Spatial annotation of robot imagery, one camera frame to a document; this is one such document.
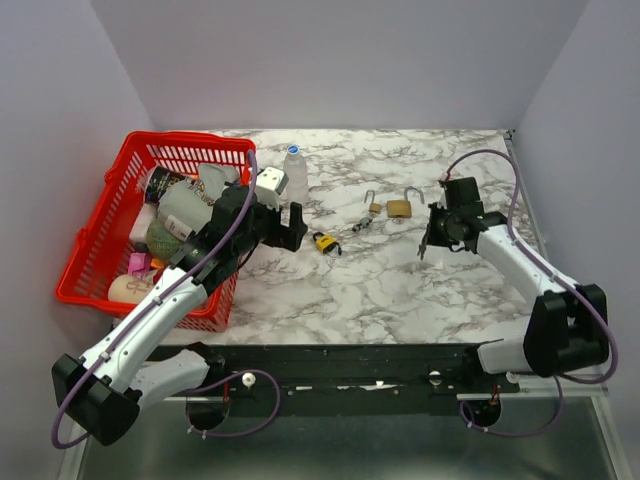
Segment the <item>small brass padlock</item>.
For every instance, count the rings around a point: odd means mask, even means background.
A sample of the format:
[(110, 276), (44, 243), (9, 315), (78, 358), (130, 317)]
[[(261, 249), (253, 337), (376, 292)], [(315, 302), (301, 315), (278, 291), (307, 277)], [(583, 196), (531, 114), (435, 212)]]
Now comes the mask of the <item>small brass padlock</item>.
[(374, 190), (367, 190), (364, 197), (364, 203), (367, 205), (367, 212), (371, 216), (377, 216), (382, 211), (382, 205), (377, 203), (376, 193)]

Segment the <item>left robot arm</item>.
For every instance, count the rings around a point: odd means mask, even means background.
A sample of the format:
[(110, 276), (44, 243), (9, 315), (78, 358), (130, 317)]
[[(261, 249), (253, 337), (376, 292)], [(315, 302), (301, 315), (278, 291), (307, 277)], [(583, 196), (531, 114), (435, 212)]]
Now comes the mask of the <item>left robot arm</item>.
[(224, 359), (204, 345), (146, 365), (149, 355), (194, 308), (239, 269), (258, 245), (297, 251), (308, 231), (303, 207), (290, 205), (282, 224), (277, 191), (226, 188), (210, 221), (189, 237), (145, 298), (104, 339), (78, 358), (62, 355), (52, 366), (60, 415), (108, 446), (122, 438), (140, 411), (181, 392), (209, 395), (222, 380)]

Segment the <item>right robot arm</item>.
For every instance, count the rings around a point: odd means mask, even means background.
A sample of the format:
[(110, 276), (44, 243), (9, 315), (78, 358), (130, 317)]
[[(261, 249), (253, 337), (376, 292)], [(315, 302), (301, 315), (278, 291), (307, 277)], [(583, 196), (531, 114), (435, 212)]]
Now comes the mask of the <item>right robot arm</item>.
[(448, 210), (437, 202), (419, 247), (472, 252), (501, 273), (531, 308), (524, 333), (479, 345), (476, 358), (460, 367), (460, 379), (480, 392), (498, 373), (566, 374), (602, 364), (611, 347), (604, 326), (606, 295), (595, 284), (581, 285), (535, 252), (499, 212)]

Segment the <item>large brass padlock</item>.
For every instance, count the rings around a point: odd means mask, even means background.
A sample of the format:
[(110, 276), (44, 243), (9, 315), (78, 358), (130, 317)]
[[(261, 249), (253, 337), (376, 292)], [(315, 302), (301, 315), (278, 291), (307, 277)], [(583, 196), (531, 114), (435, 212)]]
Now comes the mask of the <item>large brass padlock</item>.
[(388, 200), (386, 202), (387, 217), (391, 219), (406, 219), (412, 217), (412, 205), (409, 200), (409, 193), (415, 192), (419, 196), (419, 200), (422, 204), (425, 203), (424, 194), (421, 189), (408, 186), (403, 191), (403, 197), (401, 199)]

